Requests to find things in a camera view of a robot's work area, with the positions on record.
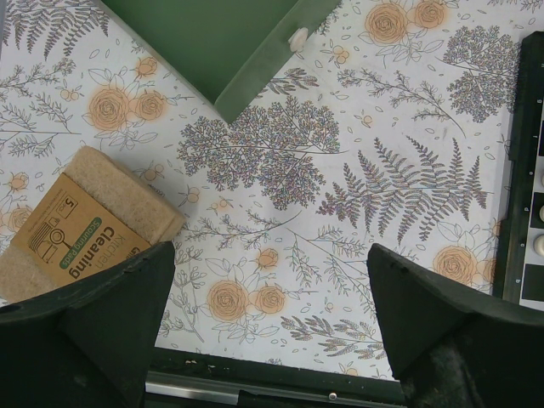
white button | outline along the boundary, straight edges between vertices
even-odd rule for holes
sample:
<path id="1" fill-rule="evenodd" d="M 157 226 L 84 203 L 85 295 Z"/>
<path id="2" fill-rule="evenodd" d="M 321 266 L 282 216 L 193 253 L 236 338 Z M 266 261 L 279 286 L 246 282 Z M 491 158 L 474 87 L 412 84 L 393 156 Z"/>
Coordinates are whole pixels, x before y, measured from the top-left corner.
<path id="1" fill-rule="evenodd" d="M 289 38 L 289 46 L 292 53 L 300 53 L 304 49 L 304 44 L 308 40 L 308 29 L 306 27 L 299 28 Z"/>
<path id="2" fill-rule="evenodd" d="M 544 235 L 540 235 L 535 239 L 535 252 L 538 253 L 541 257 L 544 257 Z"/>

table surface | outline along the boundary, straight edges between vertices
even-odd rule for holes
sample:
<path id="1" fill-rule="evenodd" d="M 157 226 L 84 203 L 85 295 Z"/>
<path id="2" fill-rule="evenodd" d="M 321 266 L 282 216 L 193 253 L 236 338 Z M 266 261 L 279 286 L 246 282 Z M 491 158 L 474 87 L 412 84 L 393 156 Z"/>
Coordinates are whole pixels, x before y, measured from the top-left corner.
<path id="1" fill-rule="evenodd" d="M 542 0 L 343 0 L 230 127 L 91 2 L 22 3 L 0 68 L 1 248 L 80 146 L 124 163 L 188 221 L 157 346 L 391 379 L 373 242 L 489 292 Z"/>

sponge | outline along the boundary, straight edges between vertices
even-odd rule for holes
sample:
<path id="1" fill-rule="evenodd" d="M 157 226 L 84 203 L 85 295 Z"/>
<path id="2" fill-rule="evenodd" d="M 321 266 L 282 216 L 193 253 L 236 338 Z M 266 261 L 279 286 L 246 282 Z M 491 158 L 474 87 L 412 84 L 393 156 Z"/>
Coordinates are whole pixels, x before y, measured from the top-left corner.
<path id="1" fill-rule="evenodd" d="M 123 165 L 92 147 L 82 147 L 65 174 L 128 228 L 155 245 L 171 241 L 185 219 Z M 11 303 L 56 289 L 54 283 L 17 246 L 0 257 L 0 296 Z"/>

green panel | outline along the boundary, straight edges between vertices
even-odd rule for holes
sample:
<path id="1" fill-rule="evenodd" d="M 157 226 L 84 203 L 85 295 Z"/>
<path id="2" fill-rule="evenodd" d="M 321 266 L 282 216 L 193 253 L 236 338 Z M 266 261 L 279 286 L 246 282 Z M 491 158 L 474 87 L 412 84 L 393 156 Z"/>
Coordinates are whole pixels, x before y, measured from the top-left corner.
<path id="1" fill-rule="evenodd" d="M 215 108 L 232 123 L 292 57 L 289 38 L 301 27 L 313 33 L 340 0 L 299 0 L 219 96 Z"/>
<path id="2" fill-rule="evenodd" d="M 297 0 L 102 2 L 213 103 Z"/>

sponge packaging label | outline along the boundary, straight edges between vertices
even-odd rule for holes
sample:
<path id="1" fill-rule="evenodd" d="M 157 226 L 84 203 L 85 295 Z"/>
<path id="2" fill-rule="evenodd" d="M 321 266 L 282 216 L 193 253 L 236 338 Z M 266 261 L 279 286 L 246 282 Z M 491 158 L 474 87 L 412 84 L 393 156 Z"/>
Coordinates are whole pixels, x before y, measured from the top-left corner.
<path id="1" fill-rule="evenodd" d="M 12 240 L 60 286 L 150 247 L 68 176 L 61 174 Z"/>

